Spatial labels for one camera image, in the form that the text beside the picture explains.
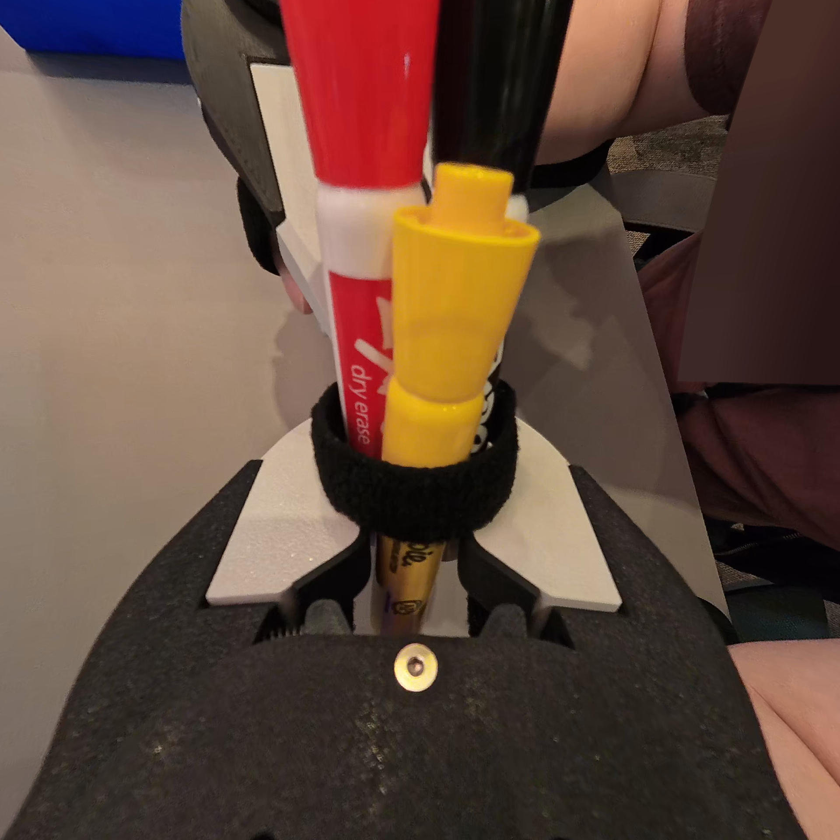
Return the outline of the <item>person's right hand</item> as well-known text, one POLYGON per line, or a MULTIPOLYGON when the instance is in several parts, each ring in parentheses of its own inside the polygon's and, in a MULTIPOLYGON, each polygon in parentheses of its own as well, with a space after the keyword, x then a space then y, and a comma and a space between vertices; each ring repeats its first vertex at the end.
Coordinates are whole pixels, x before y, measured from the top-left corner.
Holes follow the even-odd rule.
POLYGON ((289 300, 292 303, 294 309, 299 311, 301 314, 304 315, 311 315, 313 314, 313 309, 309 304, 308 300, 306 299, 305 295, 302 293, 301 289, 299 288, 298 284, 292 277, 291 273, 289 272, 288 268, 285 266, 280 266, 278 268, 279 277, 283 283, 283 286, 286 290, 286 293, 289 297, 289 300))

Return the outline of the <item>blue plastic bin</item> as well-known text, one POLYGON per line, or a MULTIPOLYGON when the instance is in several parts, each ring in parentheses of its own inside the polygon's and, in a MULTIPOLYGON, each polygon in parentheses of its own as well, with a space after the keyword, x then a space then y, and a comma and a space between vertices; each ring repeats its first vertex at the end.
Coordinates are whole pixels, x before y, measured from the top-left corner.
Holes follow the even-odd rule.
POLYGON ((184 60, 180 1, 2 1, 1 26, 32 53, 184 60))

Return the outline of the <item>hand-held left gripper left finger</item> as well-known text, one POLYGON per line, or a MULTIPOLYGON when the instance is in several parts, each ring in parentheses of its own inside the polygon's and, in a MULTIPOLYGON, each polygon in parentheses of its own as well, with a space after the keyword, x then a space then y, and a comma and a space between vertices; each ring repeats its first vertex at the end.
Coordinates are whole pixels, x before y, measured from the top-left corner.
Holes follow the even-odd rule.
POLYGON ((309 600, 294 584, 319 571, 338 571, 342 553, 360 572, 327 594, 350 602, 353 618, 370 618, 371 538, 327 499, 313 454, 311 420, 291 429, 268 451, 238 515, 206 591, 211 606, 277 603, 302 618, 309 600))

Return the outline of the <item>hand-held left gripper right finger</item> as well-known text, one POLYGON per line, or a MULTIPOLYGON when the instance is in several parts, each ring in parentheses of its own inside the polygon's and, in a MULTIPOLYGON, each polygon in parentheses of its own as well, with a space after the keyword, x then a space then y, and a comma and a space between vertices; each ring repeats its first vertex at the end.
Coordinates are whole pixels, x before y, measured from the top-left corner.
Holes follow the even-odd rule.
POLYGON ((567 459, 534 428, 517 423, 511 494, 459 548, 459 581, 492 612, 519 606, 529 621, 552 609, 616 613, 623 603, 567 459))

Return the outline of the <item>black capped marker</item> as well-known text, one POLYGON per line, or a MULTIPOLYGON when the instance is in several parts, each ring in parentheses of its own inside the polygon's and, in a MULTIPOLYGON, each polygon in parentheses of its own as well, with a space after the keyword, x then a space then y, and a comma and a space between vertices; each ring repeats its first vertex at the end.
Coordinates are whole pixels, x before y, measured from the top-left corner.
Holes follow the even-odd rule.
POLYGON ((513 176, 507 217, 529 220, 529 189, 572 1, 442 1, 431 161, 513 176))

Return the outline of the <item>red capped marker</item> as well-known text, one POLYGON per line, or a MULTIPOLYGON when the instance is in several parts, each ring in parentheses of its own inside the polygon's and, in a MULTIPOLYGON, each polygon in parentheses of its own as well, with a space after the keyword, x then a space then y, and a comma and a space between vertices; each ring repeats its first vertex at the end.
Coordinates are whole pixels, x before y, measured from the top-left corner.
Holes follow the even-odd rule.
POLYGON ((349 444, 382 457, 393 372, 396 210, 425 204, 437 1, 282 1, 317 179, 316 218, 349 444))

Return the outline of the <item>yellow highlighter marker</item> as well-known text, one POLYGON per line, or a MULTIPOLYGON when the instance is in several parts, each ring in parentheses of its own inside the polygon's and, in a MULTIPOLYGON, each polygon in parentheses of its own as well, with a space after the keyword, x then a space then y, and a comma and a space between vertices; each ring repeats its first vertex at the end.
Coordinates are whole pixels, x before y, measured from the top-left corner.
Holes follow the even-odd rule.
POLYGON ((468 490, 487 378, 540 241, 507 217, 513 176, 435 167, 430 204, 395 213, 393 372, 382 452, 387 503, 376 547, 383 635, 417 634, 449 540, 489 510, 468 490))

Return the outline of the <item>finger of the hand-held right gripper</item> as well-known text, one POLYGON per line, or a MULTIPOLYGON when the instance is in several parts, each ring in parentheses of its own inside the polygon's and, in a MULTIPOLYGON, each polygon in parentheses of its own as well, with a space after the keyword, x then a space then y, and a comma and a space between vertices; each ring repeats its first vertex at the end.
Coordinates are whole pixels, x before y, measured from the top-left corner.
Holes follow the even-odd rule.
POLYGON ((321 331, 333 337, 316 219, 317 179, 294 70, 253 63, 250 72, 285 214, 278 248, 321 331))

